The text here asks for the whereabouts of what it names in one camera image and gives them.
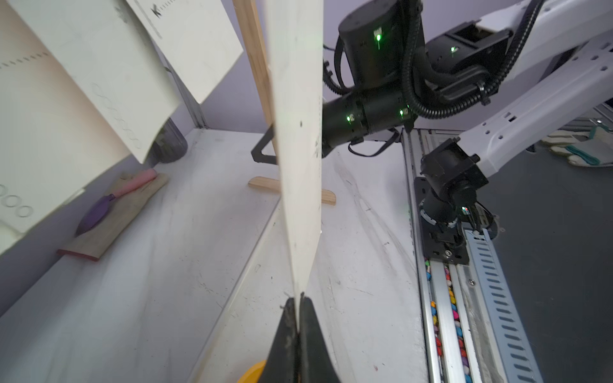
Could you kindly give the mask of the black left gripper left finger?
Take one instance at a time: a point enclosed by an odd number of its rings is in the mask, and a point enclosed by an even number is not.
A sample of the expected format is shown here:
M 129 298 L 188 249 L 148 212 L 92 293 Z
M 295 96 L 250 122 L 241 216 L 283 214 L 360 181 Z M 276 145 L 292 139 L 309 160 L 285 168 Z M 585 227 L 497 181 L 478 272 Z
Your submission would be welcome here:
M 259 383 L 295 383 L 299 381 L 299 334 L 295 317 L 295 299 L 283 308 L 271 349 Z

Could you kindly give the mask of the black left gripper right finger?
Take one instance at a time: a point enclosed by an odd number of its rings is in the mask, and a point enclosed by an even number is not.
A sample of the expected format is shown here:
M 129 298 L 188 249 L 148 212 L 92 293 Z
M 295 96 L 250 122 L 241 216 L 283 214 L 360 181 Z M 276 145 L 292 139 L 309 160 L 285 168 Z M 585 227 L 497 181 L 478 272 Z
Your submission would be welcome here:
M 300 381 L 340 383 L 330 359 L 314 304 L 305 295 L 300 297 L 298 332 Z

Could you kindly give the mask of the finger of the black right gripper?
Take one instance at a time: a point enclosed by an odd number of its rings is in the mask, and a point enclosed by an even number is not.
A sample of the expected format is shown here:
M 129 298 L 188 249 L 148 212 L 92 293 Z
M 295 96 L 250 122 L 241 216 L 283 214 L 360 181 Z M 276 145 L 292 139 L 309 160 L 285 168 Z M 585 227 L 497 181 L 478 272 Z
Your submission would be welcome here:
M 274 126 L 271 125 L 251 151 L 252 159 L 255 161 L 255 163 L 272 165 L 278 164 L 276 156 L 263 153 L 263 150 L 272 142 L 274 138 Z

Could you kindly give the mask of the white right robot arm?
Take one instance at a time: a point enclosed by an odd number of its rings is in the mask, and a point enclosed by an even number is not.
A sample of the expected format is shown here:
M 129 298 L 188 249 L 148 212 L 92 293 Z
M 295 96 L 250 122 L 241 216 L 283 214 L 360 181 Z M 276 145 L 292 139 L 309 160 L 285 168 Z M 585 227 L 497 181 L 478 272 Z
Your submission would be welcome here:
M 611 9 L 610 1 L 531 1 L 514 26 L 465 22 L 426 41 L 419 1 L 370 1 L 340 22 L 334 59 L 323 64 L 336 99 L 323 107 L 315 154 L 383 130 L 398 139 L 398 127 L 412 129 L 420 117 L 440 120 L 487 104 L 526 62 L 534 38 L 552 32 L 569 41 Z M 481 226 L 477 189 L 487 182 L 477 161 L 450 139 L 422 162 L 415 191 L 427 259 L 468 263 L 462 225 Z

